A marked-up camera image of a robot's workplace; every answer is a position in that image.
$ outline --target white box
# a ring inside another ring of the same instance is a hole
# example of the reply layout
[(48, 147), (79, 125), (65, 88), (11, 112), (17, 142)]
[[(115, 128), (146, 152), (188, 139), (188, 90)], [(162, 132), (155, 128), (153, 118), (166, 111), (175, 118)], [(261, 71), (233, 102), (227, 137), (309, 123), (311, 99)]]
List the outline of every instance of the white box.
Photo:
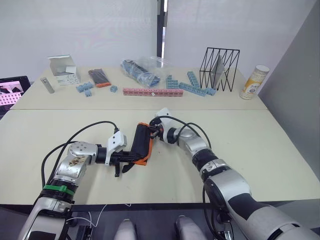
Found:
[(80, 74), (70, 55), (49, 56), (50, 68), (61, 86), (79, 84)]

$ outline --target monitor screen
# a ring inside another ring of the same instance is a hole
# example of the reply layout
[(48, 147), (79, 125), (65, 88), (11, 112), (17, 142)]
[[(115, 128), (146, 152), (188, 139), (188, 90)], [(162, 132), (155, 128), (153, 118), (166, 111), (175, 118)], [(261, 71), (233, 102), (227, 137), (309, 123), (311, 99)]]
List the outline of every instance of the monitor screen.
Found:
[(0, 83), (0, 106), (15, 104), (23, 92), (20, 81)]

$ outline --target black wire rack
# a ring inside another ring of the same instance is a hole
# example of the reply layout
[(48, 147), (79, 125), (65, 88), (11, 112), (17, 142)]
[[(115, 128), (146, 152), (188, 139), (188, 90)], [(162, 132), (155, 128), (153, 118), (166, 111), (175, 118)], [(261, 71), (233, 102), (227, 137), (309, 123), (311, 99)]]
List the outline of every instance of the black wire rack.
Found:
[[(238, 49), (226, 49), (207, 47), (205, 55), (200, 67), (200, 87), (222, 91), (226, 89), (226, 85), (230, 92), (234, 87), (236, 71), (238, 67), (240, 50)], [(234, 72), (230, 73), (230, 68), (234, 68)]]

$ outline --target blue building block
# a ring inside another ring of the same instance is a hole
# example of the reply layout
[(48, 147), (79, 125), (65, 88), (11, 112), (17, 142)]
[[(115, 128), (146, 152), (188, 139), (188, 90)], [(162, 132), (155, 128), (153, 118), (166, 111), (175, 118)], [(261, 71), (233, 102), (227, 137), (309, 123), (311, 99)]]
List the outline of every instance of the blue building block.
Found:
[(186, 84), (184, 82), (180, 82), (179, 83), (179, 88), (183, 89), (183, 90), (186, 90), (186, 91), (188, 91), (190, 93), (200, 95), (202, 97), (204, 97), (207, 94), (207, 91), (205, 91), (205, 90), (203, 90), (201, 88), (197, 88), (197, 87), (194, 87), (192, 85)]
[(112, 85), (112, 86), (110, 87), (110, 91), (113, 92), (113, 93), (115, 93), (117, 90), (118, 90), (118, 88), (117, 88), (117, 86), (115, 86), (115, 85)]
[(82, 85), (79, 85), (79, 86), (76, 86), (75, 88), (77, 89), (77, 91), (79, 93), (82, 93), (86, 90), (89, 90), (89, 89), (92, 89), (94, 87), (94, 85), (91, 83), (91, 82), (87, 82), (87, 83), (84, 83)]
[(85, 90), (85, 91), (84, 91), (84, 95), (85, 95), (86, 97), (91, 97), (91, 96), (92, 96), (90, 90)]
[(200, 88), (200, 84), (199, 84), (199, 82), (196, 78), (196, 75), (194, 74), (193, 71), (188, 71), (187, 76), (188, 76), (192, 86), (194, 86), (195, 88)]
[(205, 89), (205, 91), (206, 91), (206, 94), (211, 95), (211, 96), (215, 95), (215, 93), (217, 92), (216, 89), (213, 89), (213, 88), (211, 88), (211, 87), (207, 87), (207, 88)]
[(178, 80), (172, 80), (172, 75), (169, 75), (165, 79), (165, 84), (166, 84), (167, 89), (178, 89), (179, 88)]

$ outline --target metal cylinder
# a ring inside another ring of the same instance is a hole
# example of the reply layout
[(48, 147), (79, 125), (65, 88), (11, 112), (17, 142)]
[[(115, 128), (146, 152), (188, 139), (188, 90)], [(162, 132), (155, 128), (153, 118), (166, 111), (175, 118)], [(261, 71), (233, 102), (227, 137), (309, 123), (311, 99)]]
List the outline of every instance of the metal cylinder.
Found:
[(53, 94), (55, 90), (52, 88), (51, 84), (49, 83), (48, 79), (46, 77), (40, 78), (40, 81), (43, 83), (45, 88), (48, 90), (50, 94)]
[(257, 65), (248, 81), (246, 81), (243, 89), (240, 92), (240, 97), (245, 100), (251, 100), (265, 77), (269, 73), (270, 69), (264, 65)]

